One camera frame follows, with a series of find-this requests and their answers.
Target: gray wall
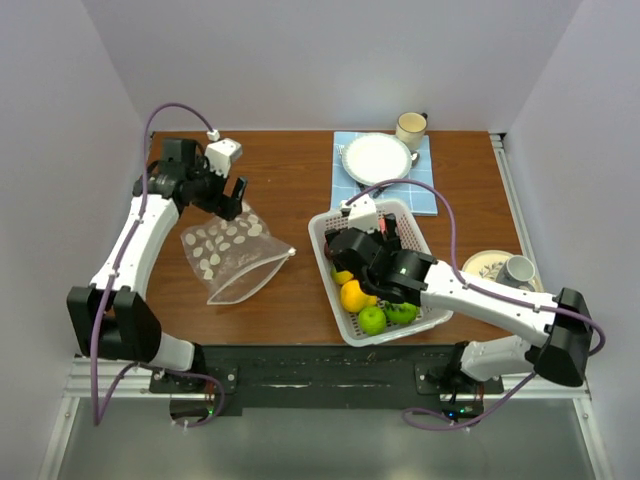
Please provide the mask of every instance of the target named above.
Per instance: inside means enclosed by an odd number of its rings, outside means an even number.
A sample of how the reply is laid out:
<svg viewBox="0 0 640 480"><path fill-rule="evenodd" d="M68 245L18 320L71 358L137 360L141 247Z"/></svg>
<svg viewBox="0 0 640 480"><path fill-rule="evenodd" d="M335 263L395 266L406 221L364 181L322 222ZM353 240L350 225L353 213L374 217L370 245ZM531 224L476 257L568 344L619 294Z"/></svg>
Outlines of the gray wall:
<svg viewBox="0 0 640 480"><path fill-rule="evenodd" d="M505 131L580 0L83 0L141 116L218 128ZM158 128L200 128L179 112Z"/></svg>
<svg viewBox="0 0 640 480"><path fill-rule="evenodd" d="M65 297L123 221L140 120L78 0L0 15L0 478L36 478L77 350Z"/></svg>
<svg viewBox="0 0 640 480"><path fill-rule="evenodd" d="M545 285L608 333L589 379L617 477L638 478L640 3L585 0L507 135Z"/></svg>

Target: mug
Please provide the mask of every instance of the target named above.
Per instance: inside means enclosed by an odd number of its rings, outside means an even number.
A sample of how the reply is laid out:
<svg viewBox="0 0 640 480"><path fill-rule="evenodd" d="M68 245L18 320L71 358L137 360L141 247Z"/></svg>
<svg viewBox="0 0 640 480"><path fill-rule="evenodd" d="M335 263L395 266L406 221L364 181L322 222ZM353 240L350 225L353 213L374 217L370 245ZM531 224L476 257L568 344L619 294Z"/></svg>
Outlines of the mug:
<svg viewBox="0 0 640 480"><path fill-rule="evenodd" d="M407 146L410 152L415 152L420 148L426 129L426 114L403 113L396 123L396 137Z"/></svg>
<svg viewBox="0 0 640 480"><path fill-rule="evenodd" d="M535 287L531 283L536 276L536 267L531 260L522 255L514 255L509 258L496 275L496 283L507 285L508 287L525 287L531 292Z"/></svg>

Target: wooden tabletop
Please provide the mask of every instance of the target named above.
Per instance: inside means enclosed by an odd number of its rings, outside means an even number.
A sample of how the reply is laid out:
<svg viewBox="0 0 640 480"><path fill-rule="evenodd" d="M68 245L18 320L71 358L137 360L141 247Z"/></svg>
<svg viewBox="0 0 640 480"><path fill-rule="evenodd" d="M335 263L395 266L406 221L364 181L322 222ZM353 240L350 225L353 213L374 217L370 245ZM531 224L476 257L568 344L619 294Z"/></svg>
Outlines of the wooden tabletop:
<svg viewBox="0 0 640 480"><path fill-rule="evenodd" d="M344 343L324 290L307 224L329 209L332 132L224 132L240 142L243 156L235 177L248 177L245 199L271 234L297 253L248 300L231 306L207 305L207 288L188 264L180 234L211 216L185 209L169 233L155 264L147 301L163 330L201 344ZM451 203L458 223L458 262L487 249L520 253L515 227L486 132L428 132L436 188ZM164 136L196 138L196 132L157 133L150 159L160 158ZM442 206L436 217L418 217L433 255L450 262L449 220ZM399 340L400 343L486 341L506 332L455 314L447 323Z"/></svg>

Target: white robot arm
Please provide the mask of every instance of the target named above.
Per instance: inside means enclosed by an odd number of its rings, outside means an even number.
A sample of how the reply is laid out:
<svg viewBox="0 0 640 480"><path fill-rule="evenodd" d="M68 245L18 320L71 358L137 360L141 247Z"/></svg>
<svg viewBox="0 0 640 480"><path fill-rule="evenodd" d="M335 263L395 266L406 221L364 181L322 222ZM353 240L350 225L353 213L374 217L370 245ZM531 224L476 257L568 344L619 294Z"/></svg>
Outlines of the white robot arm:
<svg viewBox="0 0 640 480"><path fill-rule="evenodd" d="M98 299L113 279L106 309L112 313L102 322L100 357L203 373L199 345L162 332L145 299L160 248L185 207L193 204L226 220L232 220L242 211L246 179L239 178L232 195L224 195L229 170L242 154L242 146L231 139L221 140L217 131L207 135L211 143L206 149L194 140L164 139L162 159L150 166L146 198L142 193L142 179L139 179L134 186L127 221L107 261L91 279L89 287L73 287L67 296L67 307L83 354L89 355ZM198 155L198 148L205 154ZM140 218L143 201L146 208ZM136 222L134 231L131 227ZM116 262L129 235L133 235L129 246Z"/></svg>
<svg viewBox="0 0 640 480"><path fill-rule="evenodd" d="M354 274L365 292L392 303L453 310L514 333L490 342L461 344L445 377L483 382L536 371L562 385L583 383L592 329L553 311L560 307L589 317L579 292L563 289L554 296L518 290L454 271L431 255L402 249L395 217L385 216L381 231L368 195L344 207L343 213L349 216L348 227L325 235L329 254L338 268Z"/></svg>

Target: blue cloth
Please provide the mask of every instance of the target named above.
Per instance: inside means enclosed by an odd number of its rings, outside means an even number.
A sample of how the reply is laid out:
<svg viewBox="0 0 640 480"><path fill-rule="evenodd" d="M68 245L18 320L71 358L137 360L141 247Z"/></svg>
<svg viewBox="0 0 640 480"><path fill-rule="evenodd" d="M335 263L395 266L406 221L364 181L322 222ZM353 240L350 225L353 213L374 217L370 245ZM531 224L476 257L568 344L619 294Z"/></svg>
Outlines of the blue cloth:
<svg viewBox="0 0 640 480"><path fill-rule="evenodd" d="M356 181L349 176L342 166L339 146L346 147L362 133L359 132L334 132L333 134L333 174L331 180L331 208L336 208L342 200L348 200L360 188ZM409 170L407 178L419 180L427 185L433 186L433 172L431 170L431 149L429 147L429 137L424 136L422 144L418 149L420 160L415 168ZM438 207L436 198L431 192L415 185L398 184L388 187L382 192L378 199L399 198L409 206L414 215L437 215Z"/></svg>

